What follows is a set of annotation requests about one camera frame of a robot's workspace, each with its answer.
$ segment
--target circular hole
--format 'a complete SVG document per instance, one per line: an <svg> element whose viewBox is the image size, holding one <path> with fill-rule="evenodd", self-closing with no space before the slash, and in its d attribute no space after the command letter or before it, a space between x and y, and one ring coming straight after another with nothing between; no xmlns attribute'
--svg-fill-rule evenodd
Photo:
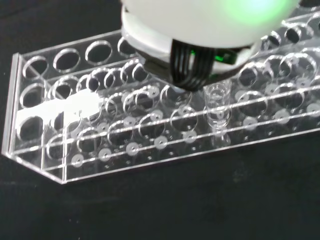
<svg viewBox="0 0 320 240"><path fill-rule="evenodd" d="M151 122L152 120L149 117L142 120L139 123L139 125L141 125L141 127L139 128L139 133L140 133L140 136L145 139L154 140L160 137L164 133L165 124L147 125L148 123L151 123Z"/></svg>
<svg viewBox="0 0 320 240"><path fill-rule="evenodd" d="M125 57L131 57L136 54L136 50L123 37L118 43L118 52Z"/></svg>
<svg viewBox="0 0 320 240"><path fill-rule="evenodd" d="M20 104L23 108L33 108L44 102L46 89L41 84L32 84L23 90Z"/></svg>
<svg viewBox="0 0 320 240"><path fill-rule="evenodd" d="M133 136L132 130L117 131L124 128L123 124L111 126L108 131L108 140L114 146L124 146L128 144Z"/></svg>
<svg viewBox="0 0 320 240"><path fill-rule="evenodd" d="M65 119L65 113L61 112L59 115L55 118L53 127L55 130L60 131L64 128L64 119Z"/></svg>
<svg viewBox="0 0 320 240"><path fill-rule="evenodd" d="M190 91L175 91L175 88L166 85L161 91L161 102L168 107L187 105L191 98Z"/></svg>
<svg viewBox="0 0 320 240"><path fill-rule="evenodd" d="M275 36L268 36L267 39L268 39L268 41L270 41L270 43L272 43L275 47L279 47L279 46L280 46L280 41L279 41L278 38L276 38Z"/></svg>
<svg viewBox="0 0 320 240"><path fill-rule="evenodd" d="M90 80L88 82L88 88L91 91L93 91L93 92L97 91L99 86L100 86L100 82L98 81L98 79L96 79L94 77L90 78Z"/></svg>
<svg viewBox="0 0 320 240"><path fill-rule="evenodd" d="M108 104L106 105L105 110L106 110L106 112L108 114L108 117L111 118L111 119L114 119L118 114L118 107L113 102L113 100L108 101Z"/></svg>
<svg viewBox="0 0 320 240"><path fill-rule="evenodd" d="M193 109L184 109L182 111L183 114L188 114L188 113L194 113L195 111ZM179 110L175 110L173 114L171 115L170 118L171 125L173 128L175 128L179 132L189 132L192 131L196 128L198 124L198 118L196 116L181 116L179 113Z"/></svg>
<svg viewBox="0 0 320 240"><path fill-rule="evenodd" d="M262 38L261 50L268 51L276 49L281 44L281 37L276 33L272 32L272 35L268 35Z"/></svg>
<svg viewBox="0 0 320 240"><path fill-rule="evenodd" d="M147 111L153 108L154 101L146 93L141 93L136 96L136 105Z"/></svg>
<svg viewBox="0 0 320 240"><path fill-rule="evenodd" d="M59 99L67 99L72 90L69 85L62 84L56 87L54 96Z"/></svg>
<svg viewBox="0 0 320 240"><path fill-rule="evenodd" d="M296 91L297 88L292 84L283 84L279 86L275 91L277 94L283 94L290 91ZM294 93L287 96L279 97L275 99L275 102L285 109L296 109L300 107L305 101L303 93Z"/></svg>
<svg viewBox="0 0 320 240"><path fill-rule="evenodd" d="M258 99L263 98L263 97L264 96L261 93L256 92L256 91L249 91L249 92L245 93L242 96L242 98L244 98L248 101L257 100L257 102L250 103L245 106L240 106L238 108L239 111L248 117L258 118L258 117L262 116L267 111L267 108L268 108L268 101L267 100L264 100L264 101L259 100L258 101Z"/></svg>
<svg viewBox="0 0 320 240"><path fill-rule="evenodd" d="M41 117L35 116L27 119L18 129L18 135L22 141L31 141L42 136L44 122Z"/></svg>
<svg viewBox="0 0 320 240"><path fill-rule="evenodd" d="M26 79L35 79L39 77L39 75L43 75L48 67L49 64L45 57L35 56L26 62L22 74Z"/></svg>
<svg viewBox="0 0 320 240"><path fill-rule="evenodd" d="M286 31L285 37L293 44L297 44L300 41L299 34L292 28Z"/></svg>
<svg viewBox="0 0 320 240"><path fill-rule="evenodd" d="M254 68L246 68L240 73L238 79L244 87L249 87L256 82L257 76L258 73Z"/></svg>
<svg viewBox="0 0 320 240"><path fill-rule="evenodd" d="M269 65L275 78L288 77L292 72L291 63L283 56L269 57L266 61L266 64Z"/></svg>
<svg viewBox="0 0 320 240"><path fill-rule="evenodd" d="M123 71L126 73L128 76L127 82L128 83L133 83L135 81L134 79L134 71L139 64L139 60L130 60L123 66Z"/></svg>
<svg viewBox="0 0 320 240"><path fill-rule="evenodd" d="M80 135L81 137L88 137L96 134L98 134L98 132L95 130L87 130L86 132ZM98 147L100 147L101 143L102 143L102 138L98 136L93 139L79 140L78 147L84 153L92 153L96 151Z"/></svg>
<svg viewBox="0 0 320 240"><path fill-rule="evenodd" d="M141 64L138 64L133 69L132 76L135 81L142 82L147 79L148 73L144 70Z"/></svg>
<svg viewBox="0 0 320 240"><path fill-rule="evenodd" d="M47 149L47 154L50 156L51 159L61 160L63 157L68 156L71 150L71 144L65 144L63 143L63 141L63 136L54 137L52 140L49 141L49 146L50 144L61 143L59 145L50 146Z"/></svg>
<svg viewBox="0 0 320 240"><path fill-rule="evenodd" d="M80 63L80 55L74 48L60 51L53 60L53 67L60 73L71 72Z"/></svg>
<svg viewBox="0 0 320 240"><path fill-rule="evenodd" d="M108 74L104 78L104 86L106 88L111 88L116 81L116 77L113 74Z"/></svg>
<svg viewBox="0 0 320 240"><path fill-rule="evenodd" d="M94 65L104 64L111 56L110 43L104 40L93 42L85 51L85 60Z"/></svg>
<svg viewBox="0 0 320 240"><path fill-rule="evenodd" d="M80 123L78 121L65 123L65 113L60 112L58 116L51 122L51 126L57 131L61 132L66 128L67 133L71 133L79 127Z"/></svg>

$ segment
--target green light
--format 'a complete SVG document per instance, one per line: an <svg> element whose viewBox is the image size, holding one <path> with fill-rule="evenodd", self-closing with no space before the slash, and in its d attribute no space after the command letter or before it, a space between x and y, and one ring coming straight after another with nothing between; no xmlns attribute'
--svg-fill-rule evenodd
<svg viewBox="0 0 320 240"><path fill-rule="evenodd" d="M231 19L245 25L261 25L282 20L292 0L224 0L223 6Z"/></svg>
<svg viewBox="0 0 320 240"><path fill-rule="evenodd" d="M215 56L215 60L217 60L218 62L223 62L224 58L222 56Z"/></svg>

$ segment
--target black surface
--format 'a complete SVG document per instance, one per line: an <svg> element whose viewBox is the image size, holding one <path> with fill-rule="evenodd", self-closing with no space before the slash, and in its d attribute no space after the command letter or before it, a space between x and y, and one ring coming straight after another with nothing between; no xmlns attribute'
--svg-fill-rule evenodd
<svg viewBox="0 0 320 240"><path fill-rule="evenodd" d="M12 54L117 30L118 2L42 0L0 19L1 126ZM0 239L318 240L319 141L314 133L65 186L2 157Z"/></svg>

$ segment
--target white circular marking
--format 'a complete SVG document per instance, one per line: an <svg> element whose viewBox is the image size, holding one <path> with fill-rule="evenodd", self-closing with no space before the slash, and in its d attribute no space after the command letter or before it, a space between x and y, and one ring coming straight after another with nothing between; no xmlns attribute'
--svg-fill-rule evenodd
<svg viewBox="0 0 320 240"><path fill-rule="evenodd" d="M81 154L76 154L71 159L71 164L76 167L80 168L83 165L83 161L85 160L84 156Z"/></svg>
<svg viewBox="0 0 320 240"><path fill-rule="evenodd" d="M167 147L168 139L165 136L159 136L154 140L154 145L157 149L162 150Z"/></svg>

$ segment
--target clear glass tube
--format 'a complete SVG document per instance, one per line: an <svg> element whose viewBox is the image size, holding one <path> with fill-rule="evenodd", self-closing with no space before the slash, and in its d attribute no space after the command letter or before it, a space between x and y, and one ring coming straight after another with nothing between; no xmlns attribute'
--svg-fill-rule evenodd
<svg viewBox="0 0 320 240"><path fill-rule="evenodd" d="M231 99L231 79L214 83L203 88L206 117L211 128L223 128L230 119L230 109L215 110L216 108L228 106Z"/></svg>

